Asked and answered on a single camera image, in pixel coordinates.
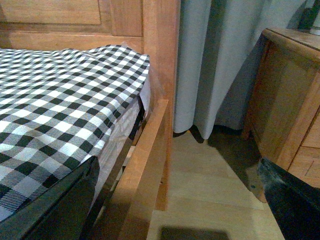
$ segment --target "laminate floor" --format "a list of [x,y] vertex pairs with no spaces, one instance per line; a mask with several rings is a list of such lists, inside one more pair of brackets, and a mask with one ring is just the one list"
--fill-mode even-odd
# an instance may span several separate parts
[[208,141],[173,139],[167,211],[154,210],[148,240],[283,240],[256,197],[259,153],[252,140],[216,127]]

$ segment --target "black and white gingham sheet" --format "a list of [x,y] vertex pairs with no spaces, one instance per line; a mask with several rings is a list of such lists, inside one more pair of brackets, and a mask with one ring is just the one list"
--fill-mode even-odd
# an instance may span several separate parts
[[148,70],[120,45],[0,49],[0,221],[99,155]]

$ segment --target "wooden nightstand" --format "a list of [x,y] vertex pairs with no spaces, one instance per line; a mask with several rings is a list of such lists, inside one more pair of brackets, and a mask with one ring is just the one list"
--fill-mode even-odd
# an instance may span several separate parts
[[265,29],[267,38],[242,136],[263,157],[320,188],[320,36]]

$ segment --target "curtain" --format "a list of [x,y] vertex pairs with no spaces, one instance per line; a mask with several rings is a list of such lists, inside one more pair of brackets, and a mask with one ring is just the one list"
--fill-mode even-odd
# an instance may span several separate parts
[[183,0],[173,130],[241,129],[265,28],[298,28],[310,1]]

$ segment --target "wooden headboard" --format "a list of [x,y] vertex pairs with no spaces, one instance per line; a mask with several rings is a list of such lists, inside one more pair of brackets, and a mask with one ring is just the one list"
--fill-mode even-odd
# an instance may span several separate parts
[[179,19],[179,0],[0,0],[0,48],[88,50],[125,43],[150,55],[151,77],[159,80],[168,100],[161,210],[167,204]]

